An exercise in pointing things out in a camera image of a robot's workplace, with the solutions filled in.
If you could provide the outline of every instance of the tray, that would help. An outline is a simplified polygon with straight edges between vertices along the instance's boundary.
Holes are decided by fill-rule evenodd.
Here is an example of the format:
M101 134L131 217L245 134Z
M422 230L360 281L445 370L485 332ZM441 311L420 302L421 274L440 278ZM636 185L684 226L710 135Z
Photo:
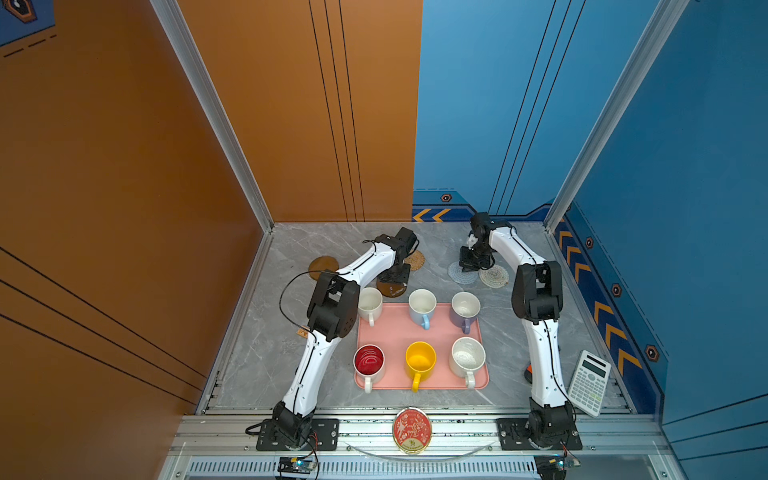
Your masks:
M360 322L357 333L357 348L363 345L376 345L384 352L386 371L384 378L373 384L374 390L403 390L411 389L413 380L406 373L406 349L414 342L427 342L437 353L437 364L427 380L421 382L420 390L466 390L465 380L451 372L449 356L453 343L465 336L464 333L451 323L449 312L450 303L438 303L435 315L429 321L429 330L411 321L408 313L408 303L385 303L382 315L376 320L376 326L371 327L368 321ZM482 343L480 325L482 319L472 324L469 335ZM355 383L360 388L365 384L355 375ZM475 374L475 389L484 389L488 385L488 364Z

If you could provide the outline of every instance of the mug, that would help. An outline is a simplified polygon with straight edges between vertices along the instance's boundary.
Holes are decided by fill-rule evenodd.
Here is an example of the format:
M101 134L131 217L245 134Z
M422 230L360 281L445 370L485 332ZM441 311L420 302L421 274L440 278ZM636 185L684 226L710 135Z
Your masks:
M406 350L406 372L413 379L411 390L419 391L419 383L427 380L435 369L437 353L427 342L411 343Z
M469 327L478 319L480 300L470 292L459 292L451 300L451 323L469 335Z
M363 345L355 352L355 373L365 382L366 393L384 378L384 352L376 345Z
M435 294L423 288L415 290L408 297L408 310L411 314L411 320L416 325L429 330L429 320L435 315L437 299Z
M449 362L454 375L465 379L468 389L474 389L475 374L485 364L485 349L472 337L463 336L453 343Z
M362 289L357 301L357 313L360 319L367 319L368 324L373 326L376 319L382 315L383 307L384 297L378 289L371 286Z

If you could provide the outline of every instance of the white calculator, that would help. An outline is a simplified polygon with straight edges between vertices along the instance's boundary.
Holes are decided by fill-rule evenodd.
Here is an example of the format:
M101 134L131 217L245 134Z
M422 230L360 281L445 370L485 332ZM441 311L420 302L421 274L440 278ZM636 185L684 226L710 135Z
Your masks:
M581 352L576 373L568 388L571 403L590 416L600 415L610 372L611 365L608 362L587 350Z

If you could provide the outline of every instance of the yellow chevron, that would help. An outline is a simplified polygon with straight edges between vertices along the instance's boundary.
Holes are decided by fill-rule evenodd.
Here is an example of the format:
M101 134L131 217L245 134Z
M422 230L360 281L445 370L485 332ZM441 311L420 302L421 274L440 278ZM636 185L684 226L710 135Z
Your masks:
M568 255L565 257L565 262L568 265L571 265L571 253L581 253L581 250L576 247L568 247L566 250L568 251Z
M576 283L578 283L578 273L581 270L586 270L588 272L592 271L592 269L589 267L589 265L584 265L583 263L576 262L576 274L574 275L576 277Z
M619 335L621 338L623 338L625 340L627 339L627 336L624 334L624 332L622 332L621 330L619 330L615 326L606 323L605 324L605 344L608 345L608 349L609 350L611 349L611 334L612 333L615 333L616 335Z
M608 305L605 305L604 303L595 302L594 303L594 323L595 325L600 325L600 320L598 317L600 316L600 311L608 312L611 315L614 315L614 311L612 308L610 308Z
M451 211L451 209L450 209L450 208L446 208L445 210L443 210L443 211L442 211L442 212L440 212L439 214L437 214L437 215L435 215L434 217L432 217L432 219L433 219L435 222L442 222L442 219L441 219L440 217L442 217L443 215L445 215L445 214L446 214L446 213L448 213L449 211Z
M629 353L626 353L622 349L619 349L619 373L621 374L621 376L624 376L624 360L625 359L637 365L639 369L643 368L643 366L640 364L640 360L634 358L632 355L630 355Z
M563 250L563 237L573 237L573 234L565 230L560 232L560 250Z
M423 214L426 214L426 213L427 213L427 212L429 212L430 210L431 210L431 208L425 208L424 210L422 210L422 211L418 212L418 213L416 214L416 216L415 216L415 217L413 217L413 220L416 220L417 222L423 222L424 220L422 220L422 215L423 215Z

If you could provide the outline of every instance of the brown wall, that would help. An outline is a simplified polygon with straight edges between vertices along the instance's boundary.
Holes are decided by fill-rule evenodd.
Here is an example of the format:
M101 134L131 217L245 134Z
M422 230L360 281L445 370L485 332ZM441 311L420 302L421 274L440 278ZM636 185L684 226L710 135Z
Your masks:
M0 57L3 474L154 478L261 231L149 1L55 15Z
M275 221L410 219L420 1L180 5Z

